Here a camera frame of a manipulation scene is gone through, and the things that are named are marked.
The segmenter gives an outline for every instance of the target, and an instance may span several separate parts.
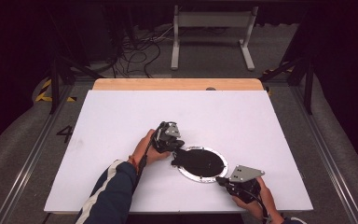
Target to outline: dark background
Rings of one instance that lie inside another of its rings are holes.
[[[303,21],[285,60],[310,53],[334,114],[358,153],[358,3],[313,8],[261,7],[256,23]],[[0,1],[0,134],[33,106],[35,86],[49,75],[54,55],[87,65],[120,53],[128,13],[140,28],[172,22],[172,7],[36,6]]]

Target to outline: finger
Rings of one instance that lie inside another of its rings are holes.
[[[166,151],[166,152],[161,153],[160,155],[161,155],[161,158],[162,158],[162,159],[165,159],[165,158],[171,156],[171,152]]]
[[[231,198],[232,198],[232,201],[234,201],[234,203],[236,203],[238,207],[242,207],[243,201],[240,198],[238,198],[236,196],[232,196],[232,195],[231,195]]]
[[[266,183],[264,183],[264,180],[263,180],[263,178],[261,178],[261,176],[258,176],[255,179],[257,180],[258,184],[260,185],[260,188],[262,188],[262,189],[266,188]]]
[[[151,138],[153,133],[154,133],[154,131],[155,131],[154,129],[150,129],[149,132],[147,132],[145,138]]]

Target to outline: white sleeve stripe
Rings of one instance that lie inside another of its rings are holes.
[[[82,214],[77,220],[76,224],[81,224],[86,221],[90,216],[90,210],[92,206],[97,202],[98,195],[106,189],[107,183],[116,175],[116,167],[120,165],[123,161],[114,161],[112,165],[109,166],[107,170],[107,178],[103,182],[103,185],[91,196],[89,197],[82,207]]]

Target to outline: metal stand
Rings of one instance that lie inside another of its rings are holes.
[[[305,81],[305,92],[304,92],[304,106],[307,109],[307,112],[311,115],[312,111],[310,109],[310,101],[312,96],[312,82],[313,82],[313,64],[309,58],[298,58],[292,62],[285,63],[284,65],[278,67],[272,72],[262,76],[259,80],[265,82],[273,77],[276,77],[280,73],[286,71],[287,69],[294,67],[293,72],[287,78],[287,83],[289,86],[298,86],[301,79],[306,76]]]
[[[240,46],[248,70],[254,71],[255,65],[249,53],[248,44],[257,10],[258,7],[253,7],[251,12],[179,12],[178,6],[175,6],[171,69],[179,68],[179,27],[243,27],[246,34],[244,39],[240,40]]]
[[[52,92],[52,105],[50,114],[54,114],[58,105],[60,104],[60,77],[64,85],[74,85],[75,76],[71,71],[70,67],[75,67],[84,74],[94,77],[95,79],[103,78],[98,73],[89,70],[72,60],[62,57],[61,55],[56,56],[53,63],[51,64],[51,92]]]

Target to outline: black disc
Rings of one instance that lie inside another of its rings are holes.
[[[220,175],[226,167],[218,155],[204,149],[177,150],[172,165],[183,167],[192,175],[202,177]]]

